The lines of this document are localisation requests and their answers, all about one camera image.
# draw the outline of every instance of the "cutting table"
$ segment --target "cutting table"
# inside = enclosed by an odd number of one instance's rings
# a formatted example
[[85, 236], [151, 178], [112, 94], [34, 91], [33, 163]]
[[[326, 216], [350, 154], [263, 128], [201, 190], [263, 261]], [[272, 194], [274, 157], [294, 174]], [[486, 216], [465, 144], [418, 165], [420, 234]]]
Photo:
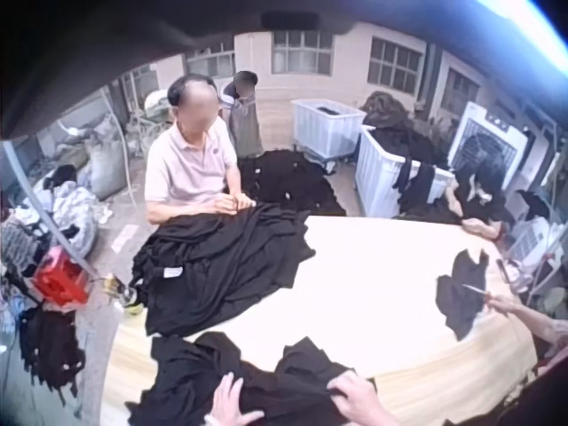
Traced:
[[[222, 331], [242, 357], [273, 370], [284, 346], [305, 336], [335, 362], [375, 379], [382, 403], [405, 426], [439, 426], [490, 411], [536, 364], [528, 329], [514, 316], [480, 312], [457, 342], [436, 303], [437, 277], [467, 249], [490, 257], [487, 289], [511, 296], [495, 246], [459, 226], [365, 217], [309, 217], [316, 256], [281, 289]], [[106, 371], [101, 424], [127, 424], [127, 401], [154, 384], [146, 312], [124, 318]]]

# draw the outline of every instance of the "white label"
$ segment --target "white label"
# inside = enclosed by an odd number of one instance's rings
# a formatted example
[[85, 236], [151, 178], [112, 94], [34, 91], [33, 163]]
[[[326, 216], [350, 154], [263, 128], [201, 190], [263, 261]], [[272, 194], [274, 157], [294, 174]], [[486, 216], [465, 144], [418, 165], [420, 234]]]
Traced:
[[183, 266], [178, 268], [163, 268], [163, 278], [176, 278], [184, 271]]

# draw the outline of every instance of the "scissors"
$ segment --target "scissors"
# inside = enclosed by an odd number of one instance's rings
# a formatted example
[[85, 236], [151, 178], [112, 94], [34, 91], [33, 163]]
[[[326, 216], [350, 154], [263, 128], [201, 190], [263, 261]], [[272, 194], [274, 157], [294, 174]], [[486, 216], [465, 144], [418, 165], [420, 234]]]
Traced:
[[486, 296], [486, 295], [488, 294], [487, 291], [480, 290], [480, 289], [477, 288], [477, 287], [473, 287], [473, 286], [470, 286], [470, 285], [468, 285], [468, 284], [462, 284], [462, 285], [463, 285], [465, 288], [469, 288], [471, 291], [475, 291], [476, 293], [479, 293], [479, 294], [481, 294], [481, 295]]

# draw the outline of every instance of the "hand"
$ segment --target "hand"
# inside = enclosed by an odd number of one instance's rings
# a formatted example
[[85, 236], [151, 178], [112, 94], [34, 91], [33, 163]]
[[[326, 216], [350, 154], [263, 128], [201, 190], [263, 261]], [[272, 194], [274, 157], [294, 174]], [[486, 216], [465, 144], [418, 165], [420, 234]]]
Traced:
[[256, 203], [252, 201], [245, 193], [237, 193], [234, 196], [237, 202], [237, 210], [248, 209], [249, 207], [255, 207]]
[[333, 396], [335, 406], [343, 416], [359, 426], [397, 426], [376, 396], [375, 388], [352, 371], [346, 371], [327, 385], [346, 395]]
[[479, 219], [465, 219], [461, 221], [461, 227], [468, 233], [483, 233], [485, 224]]
[[213, 213], [221, 213], [223, 215], [236, 215], [237, 202], [231, 195], [220, 193], [211, 204]]
[[239, 396], [241, 395], [242, 378], [233, 384], [233, 373], [224, 375], [213, 395], [213, 408], [209, 416], [220, 426], [245, 426], [264, 417], [262, 411], [241, 414]]
[[517, 302], [510, 300], [507, 297], [492, 296], [491, 293], [487, 293], [485, 296], [485, 303], [489, 308], [493, 308], [503, 315], [513, 313], [519, 306]]

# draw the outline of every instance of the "short dark hair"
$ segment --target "short dark hair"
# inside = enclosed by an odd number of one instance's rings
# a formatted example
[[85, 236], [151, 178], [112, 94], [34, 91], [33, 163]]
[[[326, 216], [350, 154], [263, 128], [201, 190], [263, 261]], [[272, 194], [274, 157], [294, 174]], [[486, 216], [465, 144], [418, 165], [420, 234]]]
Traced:
[[211, 86], [215, 91], [217, 91], [217, 86], [211, 77], [208, 75], [201, 75], [190, 73], [187, 75], [182, 75], [174, 83], [171, 84], [168, 89], [168, 101], [173, 107], [179, 107], [179, 100], [181, 95], [184, 93], [184, 89], [189, 82], [205, 82]]
[[506, 175], [507, 166], [503, 154], [491, 154], [487, 155], [477, 167], [475, 182], [485, 192], [496, 195], [501, 192]]
[[258, 75], [256, 75], [252, 71], [239, 71], [234, 75], [233, 81], [251, 83], [253, 86], [256, 86], [256, 84], [258, 83]]

